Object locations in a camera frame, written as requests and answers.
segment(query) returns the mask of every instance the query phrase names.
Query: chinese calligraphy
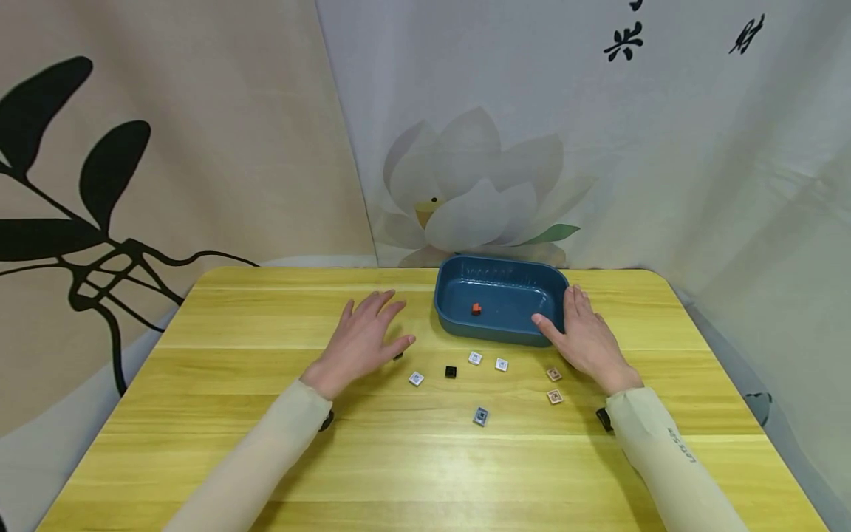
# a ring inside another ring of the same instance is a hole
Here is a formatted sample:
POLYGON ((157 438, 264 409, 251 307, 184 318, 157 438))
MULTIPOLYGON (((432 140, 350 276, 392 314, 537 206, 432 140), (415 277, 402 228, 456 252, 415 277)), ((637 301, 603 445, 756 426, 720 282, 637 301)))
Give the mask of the chinese calligraphy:
POLYGON ((762 22, 764 20, 765 13, 763 13, 762 16, 759 18, 759 24, 757 24, 756 26, 754 26, 754 23, 756 23, 757 20, 751 19, 751 21, 745 25, 745 29, 742 30, 742 32, 739 34, 739 38, 736 39, 735 46, 733 46, 733 49, 728 52, 728 55, 732 54, 736 50, 739 50, 739 54, 743 54, 744 52, 746 52, 748 47, 751 46, 751 41, 753 40, 754 36, 757 34, 758 31, 762 30, 762 22))
POLYGON ((614 45, 606 48, 603 53, 608 54, 608 62, 611 63, 614 61, 615 56, 617 56, 618 52, 623 49, 624 56, 626 60, 632 60, 632 49, 630 46, 643 46, 644 41, 642 39, 633 38, 636 35, 640 34, 642 30, 641 22, 636 22, 635 27, 633 29, 624 28, 623 35, 620 34, 620 31, 614 31, 614 45))

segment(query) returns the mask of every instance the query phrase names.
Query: yellow wooden tabletop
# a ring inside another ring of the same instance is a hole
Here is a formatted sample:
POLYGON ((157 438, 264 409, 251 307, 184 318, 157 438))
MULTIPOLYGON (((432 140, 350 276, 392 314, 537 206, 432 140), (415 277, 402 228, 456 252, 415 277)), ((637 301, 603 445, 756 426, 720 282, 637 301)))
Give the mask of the yellow wooden tabletop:
MULTIPOLYGON (((565 271, 591 296, 689 447, 757 530, 825 530, 661 277, 565 271)), ((595 417, 604 396, 553 348, 450 336, 437 270, 223 268, 205 275, 40 530, 160 529, 316 358, 349 298, 395 288, 398 362, 353 384, 257 530, 664 530, 595 417), (467 362, 482 353, 480 366, 467 362), (494 368, 509 361, 506 373, 494 368), (444 367, 457 366, 446 379, 444 367), (558 367, 564 379, 545 375, 558 367), (408 383, 414 371, 420 387, 408 383), (564 403, 550 405, 558 388, 564 403), (484 428, 477 407, 490 411, 484 428)))

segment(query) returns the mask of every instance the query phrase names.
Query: green leaf painting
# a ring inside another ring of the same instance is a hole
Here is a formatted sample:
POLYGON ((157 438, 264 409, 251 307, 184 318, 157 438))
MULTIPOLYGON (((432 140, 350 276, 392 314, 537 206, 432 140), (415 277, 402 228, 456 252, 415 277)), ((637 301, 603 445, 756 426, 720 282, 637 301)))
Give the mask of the green leaf painting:
POLYGON ((542 243, 542 242, 559 242, 560 240, 564 240, 570 235, 577 232, 579 228, 577 226, 568 226, 567 224, 556 224, 546 231, 542 232, 535 238, 531 238, 524 243, 518 244, 521 246, 525 246, 531 243, 542 243))

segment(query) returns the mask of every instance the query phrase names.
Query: beige arm sleeve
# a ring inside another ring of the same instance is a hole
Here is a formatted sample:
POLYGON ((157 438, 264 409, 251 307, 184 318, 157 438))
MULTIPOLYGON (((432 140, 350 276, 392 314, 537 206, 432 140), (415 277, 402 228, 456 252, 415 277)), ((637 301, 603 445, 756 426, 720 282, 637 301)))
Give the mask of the beige arm sleeve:
POLYGON ((647 484, 668 532, 747 531, 733 505, 697 461, 650 388, 606 401, 614 434, 647 484))
POLYGON ((171 518, 165 530, 251 528, 284 473, 322 426, 331 403, 297 380, 171 518))

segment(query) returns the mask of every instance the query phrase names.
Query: right hand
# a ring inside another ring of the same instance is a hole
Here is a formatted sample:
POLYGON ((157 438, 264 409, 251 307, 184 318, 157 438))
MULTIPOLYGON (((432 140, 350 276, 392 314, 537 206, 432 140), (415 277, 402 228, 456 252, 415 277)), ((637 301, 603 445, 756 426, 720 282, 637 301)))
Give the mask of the right hand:
POLYGON ((578 284, 564 291, 564 330, 567 334, 559 332, 542 314, 533 314, 532 321, 564 359, 590 376, 606 395, 644 386, 641 376, 624 359, 603 316, 594 313, 588 294, 578 284))

